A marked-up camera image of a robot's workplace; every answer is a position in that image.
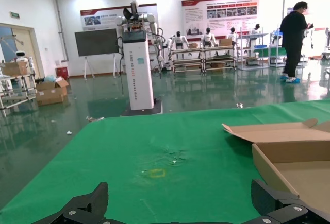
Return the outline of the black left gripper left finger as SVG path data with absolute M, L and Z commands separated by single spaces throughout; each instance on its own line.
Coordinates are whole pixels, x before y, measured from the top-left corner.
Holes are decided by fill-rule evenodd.
M 73 197 L 58 212 L 36 221 L 36 224 L 113 223 L 107 219 L 108 183 L 101 182 L 93 192 Z

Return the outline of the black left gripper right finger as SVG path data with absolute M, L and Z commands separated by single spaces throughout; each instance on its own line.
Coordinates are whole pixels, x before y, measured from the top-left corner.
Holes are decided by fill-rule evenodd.
M 247 223 L 329 224 L 329 214 L 312 208 L 292 193 L 277 191 L 259 179 L 251 182 L 251 202 L 260 216 Z

